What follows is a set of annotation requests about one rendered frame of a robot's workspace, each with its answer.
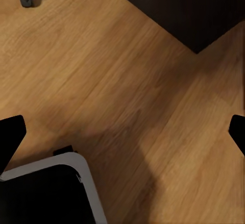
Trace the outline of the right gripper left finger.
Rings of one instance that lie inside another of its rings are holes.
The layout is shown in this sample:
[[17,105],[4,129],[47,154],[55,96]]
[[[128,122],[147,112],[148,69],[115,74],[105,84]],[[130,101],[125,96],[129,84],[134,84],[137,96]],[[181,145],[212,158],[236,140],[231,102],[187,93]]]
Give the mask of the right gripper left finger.
[[0,120],[0,176],[26,135],[22,115]]

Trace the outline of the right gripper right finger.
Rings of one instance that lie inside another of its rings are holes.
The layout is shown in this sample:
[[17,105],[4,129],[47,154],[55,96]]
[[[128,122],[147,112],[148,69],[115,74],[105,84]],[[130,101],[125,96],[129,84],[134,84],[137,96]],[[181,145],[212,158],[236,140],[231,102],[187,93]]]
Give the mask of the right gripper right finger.
[[245,117],[240,115],[233,115],[230,127],[229,134],[240,148],[242,153],[245,156]]

